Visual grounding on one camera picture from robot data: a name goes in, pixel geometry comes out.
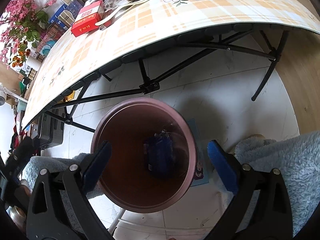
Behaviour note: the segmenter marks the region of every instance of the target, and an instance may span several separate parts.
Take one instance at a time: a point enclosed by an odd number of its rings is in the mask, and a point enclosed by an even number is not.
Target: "orange checkered pattern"
[[[320,34],[320,22],[296,0],[150,0],[104,31],[75,38],[68,30],[45,59],[23,119],[27,125],[65,89],[104,64],[155,41],[232,23],[275,23]]]

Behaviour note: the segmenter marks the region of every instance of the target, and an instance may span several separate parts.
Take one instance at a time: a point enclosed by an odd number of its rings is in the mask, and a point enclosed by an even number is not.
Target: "pink flower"
[[[46,6],[51,6],[51,5],[53,5],[56,1],[57,1],[57,0],[51,0],[51,1],[47,2],[45,5],[46,5]]]

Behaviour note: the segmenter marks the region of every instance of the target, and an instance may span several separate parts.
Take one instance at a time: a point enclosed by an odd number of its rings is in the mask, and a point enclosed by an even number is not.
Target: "red cigarette box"
[[[78,37],[83,33],[98,29],[99,26],[95,24],[102,20],[104,8],[102,0],[83,7],[71,27],[73,35]]]

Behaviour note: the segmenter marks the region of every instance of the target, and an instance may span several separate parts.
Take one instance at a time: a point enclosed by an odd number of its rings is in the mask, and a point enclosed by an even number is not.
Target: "metal screw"
[[[277,169],[277,168],[273,169],[272,171],[273,171],[273,173],[276,174],[276,175],[279,175],[279,174],[280,174],[280,171],[279,171],[279,169]]]
[[[72,164],[72,165],[69,167],[69,169],[70,169],[71,171],[76,171],[76,170],[78,169],[78,165],[77,165],[77,164]]]
[[[47,169],[42,169],[42,170],[40,171],[40,175],[44,175],[44,174],[47,174]]]
[[[245,171],[249,171],[249,170],[251,170],[251,166],[249,164],[245,163],[245,164],[242,165],[242,169],[245,170]]]

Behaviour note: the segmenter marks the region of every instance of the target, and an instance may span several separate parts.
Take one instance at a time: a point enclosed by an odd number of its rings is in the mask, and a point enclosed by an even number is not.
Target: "plastic fork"
[[[107,21],[111,20],[116,14],[118,11],[120,11],[122,8],[126,7],[126,6],[132,6],[132,5],[138,5],[138,4],[142,4],[142,3],[145,3],[149,0],[139,0],[137,2],[131,2],[131,3],[128,3],[128,4],[124,4],[122,6],[119,6],[117,9],[115,9],[111,14],[109,14],[106,18],[102,19],[101,21],[97,22],[95,25],[96,26],[100,26],[102,24],[105,24]]]

